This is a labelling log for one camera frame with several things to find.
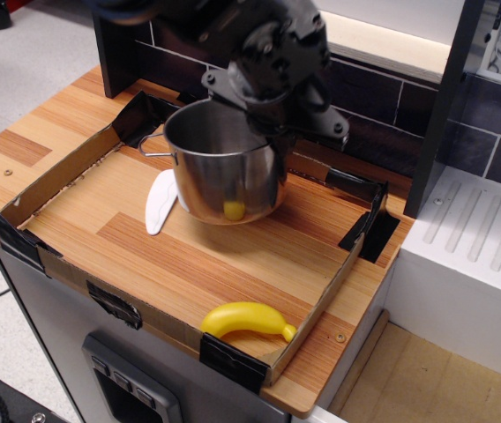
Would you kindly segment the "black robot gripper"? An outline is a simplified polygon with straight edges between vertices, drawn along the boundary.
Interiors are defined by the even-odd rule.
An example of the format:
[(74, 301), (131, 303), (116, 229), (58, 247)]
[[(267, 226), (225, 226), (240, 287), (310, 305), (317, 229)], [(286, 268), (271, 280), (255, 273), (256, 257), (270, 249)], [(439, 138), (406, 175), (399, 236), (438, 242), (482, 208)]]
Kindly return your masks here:
[(320, 78), (330, 63), (326, 25), (311, 1), (229, 1), (200, 35), (204, 48), (228, 58), (201, 78), (212, 97), (242, 110), (271, 136), (274, 170), (284, 185), (295, 134), (345, 145), (348, 121), (331, 106)]

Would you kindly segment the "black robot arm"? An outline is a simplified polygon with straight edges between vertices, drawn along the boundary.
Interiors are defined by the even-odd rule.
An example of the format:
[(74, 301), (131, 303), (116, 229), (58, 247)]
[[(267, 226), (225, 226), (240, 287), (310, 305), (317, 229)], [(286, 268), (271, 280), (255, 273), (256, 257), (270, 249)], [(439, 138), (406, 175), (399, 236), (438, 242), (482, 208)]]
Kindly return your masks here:
[(102, 19), (155, 20), (185, 43), (228, 61), (201, 83), (247, 116), (259, 134), (299, 137), (343, 151), (348, 121), (320, 78), (331, 59), (326, 25), (311, 1), (90, 1)]

